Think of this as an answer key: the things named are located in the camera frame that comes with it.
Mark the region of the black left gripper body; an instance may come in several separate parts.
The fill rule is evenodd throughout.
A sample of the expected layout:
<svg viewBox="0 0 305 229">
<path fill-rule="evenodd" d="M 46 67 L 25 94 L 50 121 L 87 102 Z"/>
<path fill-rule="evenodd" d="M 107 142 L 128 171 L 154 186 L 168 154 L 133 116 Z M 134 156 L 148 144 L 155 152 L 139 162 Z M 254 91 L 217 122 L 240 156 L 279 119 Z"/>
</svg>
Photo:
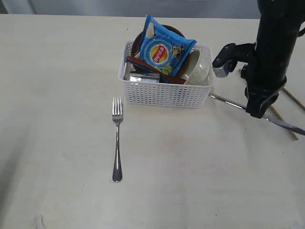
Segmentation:
<svg viewBox="0 0 305 229">
<path fill-rule="evenodd" d="M 286 71 L 295 40 L 259 41 L 240 45 L 240 62 L 246 63 L 242 77 L 246 80 L 248 100 L 276 100 L 287 82 Z"/>
</svg>

